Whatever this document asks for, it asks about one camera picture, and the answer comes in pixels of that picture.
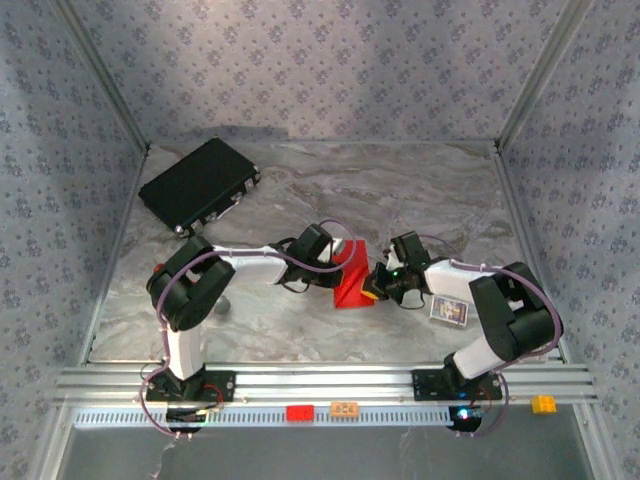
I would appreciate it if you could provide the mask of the red square paper sheet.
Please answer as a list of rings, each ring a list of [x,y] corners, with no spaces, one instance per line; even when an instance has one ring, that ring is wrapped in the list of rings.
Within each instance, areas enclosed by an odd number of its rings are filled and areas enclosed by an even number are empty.
[[[332,254],[331,260],[335,263],[344,263],[352,247],[355,247],[355,254],[343,268],[341,284],[333,290],[333,303],[336,309],[366,308],[374,305],[374,299],[362,293],[364,280],[370,273],[366,242],[363,239],[358,239],[356,242],[346,240],[338,252]]]

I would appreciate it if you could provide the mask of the playing card box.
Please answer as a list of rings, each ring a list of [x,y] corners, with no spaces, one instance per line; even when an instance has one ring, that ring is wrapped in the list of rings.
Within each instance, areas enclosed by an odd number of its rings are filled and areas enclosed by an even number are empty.
[[[468,322],[469,304],[460,300],[434,295],[431,298],[430,318],[465,328]]]

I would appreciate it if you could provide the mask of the red glitter microphone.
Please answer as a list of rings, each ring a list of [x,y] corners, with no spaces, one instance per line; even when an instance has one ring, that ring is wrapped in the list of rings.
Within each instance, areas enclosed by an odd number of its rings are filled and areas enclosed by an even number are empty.
[[[234,268],[222,260],[193,267],[180,275],[169,289],[161,305],[162,315],[184,329],[184,324],[197,324],[211,312],[227,313],[230,301],[224,290],[234,274]]]

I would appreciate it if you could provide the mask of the black briefcase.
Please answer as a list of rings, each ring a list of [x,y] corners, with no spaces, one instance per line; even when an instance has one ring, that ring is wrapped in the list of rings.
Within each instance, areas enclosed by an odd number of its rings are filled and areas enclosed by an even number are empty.
[[[138,196],[175,235],[190,237],[234,208],[260,179],[256,164],[213,138],[144,184]]]

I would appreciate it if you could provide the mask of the long aluminium mounting rail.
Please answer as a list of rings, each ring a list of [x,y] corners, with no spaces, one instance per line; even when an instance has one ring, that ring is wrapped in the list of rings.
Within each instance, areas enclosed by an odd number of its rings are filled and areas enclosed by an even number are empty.
[[[411,373],[435,370],[436,364],[367,363],[239,363],[209,364],[210,371],[236,373],[236,404],[289,404],[296,401],[327,404],[356,401],[364,404],[400,404],[413,401]],[[67,368],[56,380],[54,397],[79,404],[132,404],[151,364],[92,363]],[[525,363],[503,371],[510,400],[525,404],[537,395],[549,395],[559,404],[598,400],[584,365]]]

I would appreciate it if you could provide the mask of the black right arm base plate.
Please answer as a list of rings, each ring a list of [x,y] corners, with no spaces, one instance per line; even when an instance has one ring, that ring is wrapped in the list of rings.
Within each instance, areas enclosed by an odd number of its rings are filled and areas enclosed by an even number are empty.
[[[465,379],[453,370],[416,369],[411,372],[416,401],[501,400],[501,382],[495,374]]]

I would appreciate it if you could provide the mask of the aluminium frame bar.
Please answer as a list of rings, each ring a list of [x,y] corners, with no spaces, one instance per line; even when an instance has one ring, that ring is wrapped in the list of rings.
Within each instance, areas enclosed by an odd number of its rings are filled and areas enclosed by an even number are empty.
[[[44,424],[31,480],[56,480],[74,427],[75,408],[67,404],[54,407]]]
[[[517,138],[594,2],[595,0],[566,0],[509,111],[500,134],[495,139],[495,147],[499,154],[507,151]]]
[[[596,480],[625,480],[612,436],[602,409],[597,404],[573,405],[589,464]]]
[[[106,103],[130,142],[141,152],[148,149],[138,123],[121,95],[114,77],[100,55],[90,31],[84,26],[71,0],[48,0],[61,25],[70,36],[78,54],[86,65],[91,78],[105,96]]]
[[[505,203],[509,211],[519,250],[524,262],[528,264],[532,273],[536,276],[543,291],[547,294],[548,298],[552,300],[552,288],[546,278],[547,272],[537,256],[537,238],[527,222],[526,203],[518,195],[514,180],[508,169],[508,164],[504,160],[500,149],[496,144],[492,144],[491,147],[495,170],[504,193]]]
[[[140,180],[144,172],[145,163],[149,156],[150,147],[151,145],[147,145],[146,149],[142,153],[140,165],[135,171],[135,175],[133,177],[133,183],[131,184],[131,187],[126,197],[126,202],[125,202],[122,217],[119,221],[118,230],[110,248],[109,257],[106,264],[106,270],[102,277],[102,281],[97,293],[97,297],[91,310],[91,315],[89,318],[89,324],[87,327],[86,335],[84,337],[84,340],[76,361],[76,365],[78,367],[86,366],[90,362],[92,346],[95,341],[96,333],[98,332],[98,329],[99,329],[103,307],[109,292],[110,284],[113,279],[116,265],[118,263],[120,249],[121,249],[122,242],[127,230],[132,206],[137,196]]]

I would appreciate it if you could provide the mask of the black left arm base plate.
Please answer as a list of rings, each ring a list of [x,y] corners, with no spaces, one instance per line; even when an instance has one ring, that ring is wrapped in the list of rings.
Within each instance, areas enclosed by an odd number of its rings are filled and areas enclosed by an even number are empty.
[[[234,399],[236,372],[201,368],[186,380],[167,369],[149,382],[145,399],[152,402],[224,403]]]

